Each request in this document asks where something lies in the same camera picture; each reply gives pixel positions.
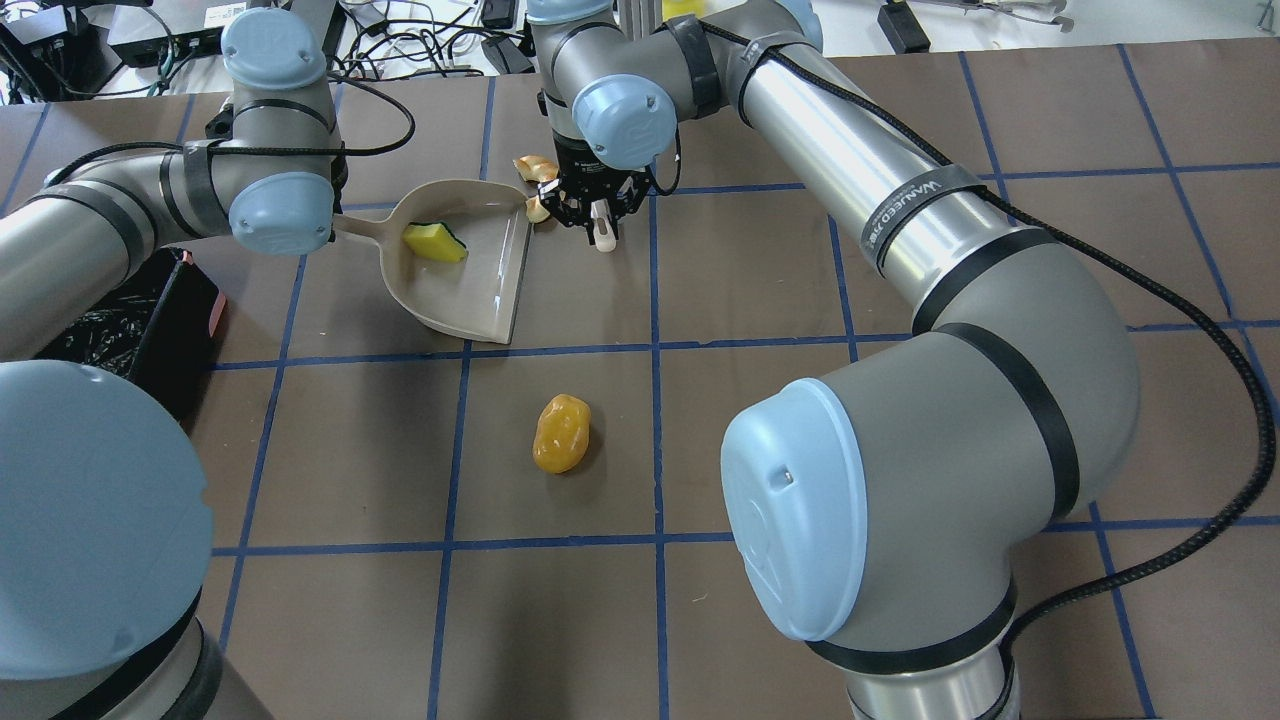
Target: dustpan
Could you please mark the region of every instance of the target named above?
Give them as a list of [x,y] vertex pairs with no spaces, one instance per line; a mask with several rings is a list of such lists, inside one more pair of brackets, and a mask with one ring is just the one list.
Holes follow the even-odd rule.
[[[401,240],[410,223],[445,223],[467,246],[461,263],[425,260]],[[472,179],[410,191],[385,220],[335,215],[338,240],[372,243],[392,297],[424,325],[467,340],[511,342],[529,243],[525,193]]]

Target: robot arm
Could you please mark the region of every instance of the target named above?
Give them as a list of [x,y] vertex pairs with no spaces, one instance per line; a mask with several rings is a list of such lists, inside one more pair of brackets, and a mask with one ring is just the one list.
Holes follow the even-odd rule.
[[262,252],[302,254],[328,242],[328,158],[218,154],[340,145],[310,31],[283,10],[243,17],[223,36],[236,81],[229,141],[86,165],[0,220],[0,360],[35,355],[160,246],[234,234]]
[[[713,102],[691,100],[699,53],[676,32],[628,44],[590,3],[545,5],[530,20],[558,143],[635,170],[677,118],[732,104],[915,310],[911,341],[797,380],[726,433],[726,505],[765,612],[845,670],[859,717],[1016,717],[997,647],[1009,548],[1097,497],[1137,421],[1137,359],[1106,295],[1048,233],[1010,227],[970,173],[792,72],[860,94],[822,56],[806,5],[707,18],[731,31],[698,37]],[[585,165],[562,165],[561,187],[581,187]]]

